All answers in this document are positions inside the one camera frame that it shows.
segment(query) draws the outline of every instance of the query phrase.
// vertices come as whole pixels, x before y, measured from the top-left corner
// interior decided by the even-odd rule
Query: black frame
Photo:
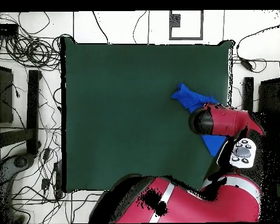
[[[204,22],[204,11],[201,10],[201,23],[200,23],[200,36],[199,37],[172,37],[172,27],[180,27],[179,14],[172,14],[172,10],[169,11],[169,40],[203,40],[203,22]]]
[[[36,155],[39,149],[39,70],[30,70],[28,78],[26,130],[0,133],[0,148],[26,141],[27,153]]]

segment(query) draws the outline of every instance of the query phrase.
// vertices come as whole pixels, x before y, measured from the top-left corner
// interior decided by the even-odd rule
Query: control buttons
[[[236,156],[235,156],[235,157],[232,157],[232,161],[233,161],[233,162],[238,162],[239,160],[240,160],[240,158],[238,158],[238,157],[236,157]]]
[[[242,158],[241,161],[242,161],[243,163],[245,163],[245,164],[248,164],[248,163],[249,163],[248,159],[246,159],[246,158]]]

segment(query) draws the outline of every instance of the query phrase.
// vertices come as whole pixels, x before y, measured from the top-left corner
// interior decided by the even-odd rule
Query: white floor
[[[236,45],[245,36],[256,33],[267,27],[280,24],[280,10],[206,10],[204,11],[204,39],[202,41],[169,41],[169,11],[127,11],[127,12],[96,12],[97,19],[100,23],[102,30],[108,37],[109,43],[122,43],[134,44],[137,43],[147,44],[148,39],[150,44],[218,44],[222,40],[234,40]],[[19,13],[1,13],[1,23],[10,23],[4,18],[10,18],[4,14],[8,14],[18,21]],[[50,18],[50,24],[41,32],[37,33],[37,37],[57,37],[61,34],[70,34],[78,43],[106,43],[106,38],[100,31],[92,12],[47,12]],[[138,25],[134,31],[137,20],[140,16],[143,17],[139,20]],[[42,29],[47,23],[48,19],[44,12],[29,12],[20,14],[20,22],[22,26],[29,32],[35,33]],[[280,77],[280,28],[270,29],[255,36],[246,38],[240,43],[239,55],[247,59],[265,59],[267,61],[266,69],[261,73],[252,73],[246,70],[242,65],[235,64],[233,66],[233,86],[242,91],[242,82],[245,76],[254,77],[254,99],[258,99],[258,86],[261,81]],[[13,106],[20,114],[23,123],[26,124],[26,111],[27,111],[27,74],[25,68],[16,63],[15,61],[7,61],[10,59],[9,55],[4,54],[6,51],[3,48],[0,54],[0,66],[12,69],[14,75],[15,86],[18,89],[20,97],[17,98],[14,94]],[[256,71],[264,68],[262,61],[257,61]],[[51,93],[60,87],[60,73],[58,70],[51,72],[43,71],[44,79],[40,82],[40,105],[45,104],[40,108],[41,119],[39,121],[39,140],[44,144],[48,135],[50,141],[53,135],[53,128],[57,128],[56,133],[60,133],[61,115],[57,110],[56,104],[53,101]],[[56,94],[56,100],[61,101],[60,91]],[[233,88],[232,93],[232,106],[237,107],[241,105],[241,97],[239,91]],[[254,102],[254,110],[257,110],[257,101]],[[19,117],[14,113],[14,121],[12,124],[1,124],[0,132],[13,131],[15,128],[22,128]],[[61,136],[57,135],[57,144],[61,144]],[[0,157],[4,157],[10,149],[15,146],[11,145],[4,147],[0,150]],[[11,155],[20,151],[25,151],[25,144],[15,148],[11,151]],[[52,144],[51,148],[57,148],[56,144]],[[61,151],[58,151],[58,160],[60,160]],[[53,163],[57,161],[57,157],[47,165],[47,173],[53,169]],[[29,176],[38,170],[37,162],[32,168],[20,173],[17,179],[24,176]],[[38,179],[40,173],[36,172],[34,175],[16,181],[13,186],[13,193],[16,194],[24,186],[33,187],[36,191],[41,189],[41,179]],[[101,194],[102,192],[95,191],[78,191],[67,195],[67,200],[64,201],[60,210],[54,215],[50,223],[68,223],[71,217],[71,208],[74,211],[80,207],[86,197],[87,201],[79,210],[75,212],[74,223],[88,222],[89,214],[98,200],[98,195],[90,195],[91,193]],[[48,198],[54,199],[52,190],[49,192]],[[53,210],[57,204],[46,203],[39,204],[41,197],[36,195],[32,190],[23,195],[18,195],[14,200],[15,208],[20,208],[23,211],[31,214],[29,223],[41,223],[45,216]]]

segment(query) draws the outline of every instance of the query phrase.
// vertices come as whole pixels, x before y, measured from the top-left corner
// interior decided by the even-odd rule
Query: red robot arm
[[[163,177],[146,177],[121,200],[111,223],[256,222],[260,215],[262,137],[260,121],[248,112],[206,104],[189,118],[190,129],[227,136],[201,190]],[[145,197],[148,192],[152,197]]]

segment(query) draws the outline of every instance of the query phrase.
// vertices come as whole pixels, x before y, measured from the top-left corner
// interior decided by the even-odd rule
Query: plug
[[[54,163],[54,168],[53,168],[53,171],[55,171],[55,172],[60,171],[59,166],[60,166],[59,162],[55,162],[55,163]]]
[[[49,157],[50,157],[51,149],[45,149],[44,155],[43,155],[43,160],[44,164],[47,163]]]
[[[41,189],[44,190],[44,194],[46,193],[47,190],[49,190],[49,187],[50,187],[50,179],[43,178],[41,181]]]
[[[248,71],[252,71],[252,65],[249,63],[247,59],[240,58],[240,63],[244,66]]]

